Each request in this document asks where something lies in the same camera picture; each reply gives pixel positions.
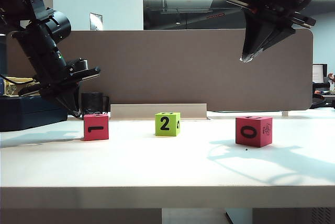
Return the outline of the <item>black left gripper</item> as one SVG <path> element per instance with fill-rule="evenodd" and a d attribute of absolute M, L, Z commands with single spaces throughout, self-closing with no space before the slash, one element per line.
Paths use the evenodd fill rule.
<path fill-rule="evenodd" d="M 22 88 L 19 96 L 28 96 L 39 93 L 44 97 L 55 97 L 55 101 L 63 106 L 69 114 L 80 117 L 79 109 L 79 85 L 84 80 L 92 79 L 100 75 L 98 66 L 89 69 L 86 65 L 67 65 L 56 74 L 47 73 L 42 66 L 35 65 L 35 80 L 38 84 Z"/>

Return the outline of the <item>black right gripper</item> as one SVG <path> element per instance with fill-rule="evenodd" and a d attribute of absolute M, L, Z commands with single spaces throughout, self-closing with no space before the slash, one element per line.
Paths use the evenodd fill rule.
<path fill-rule="evenodd" d="M 310 28 L 316 21 L 299 12 L 304 9 L 311 0 L 227 0 L 227 2 L 241 6 L 255 15 L 261 11 L 267 11 L 270 15 L 286 18 L 289 22 Z M 293 35 L 296 30 L 290 26 L 264 26 L 263 22 L 253 14 L 244 13 L 246 28 L 240 61 L 248 63 L 256 56 Z"/>

